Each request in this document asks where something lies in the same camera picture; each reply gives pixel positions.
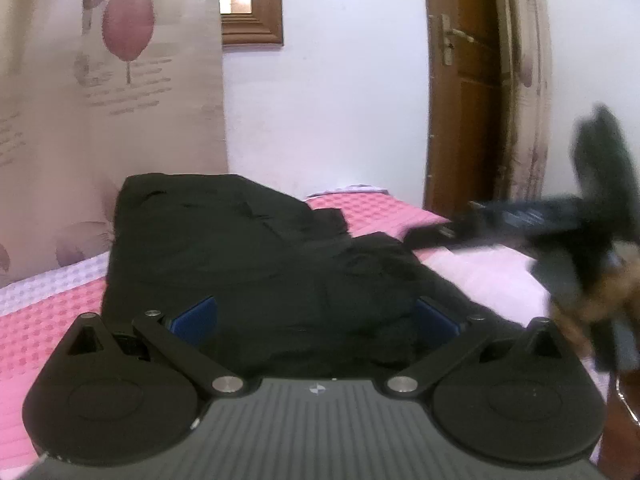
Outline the right hand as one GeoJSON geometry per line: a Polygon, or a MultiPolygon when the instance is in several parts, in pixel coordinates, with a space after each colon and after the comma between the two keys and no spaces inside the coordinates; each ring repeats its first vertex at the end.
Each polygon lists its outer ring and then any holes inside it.
{"type": "Polygon", "coordinates": [[[575,310],[559,307],[549,299],[547,314],[581,358],[593,356],[588,327],[623,313],[639,340],[639,246],[620,245],[620,266],[601,272],[597,281],[584,293],[575,310]]]}

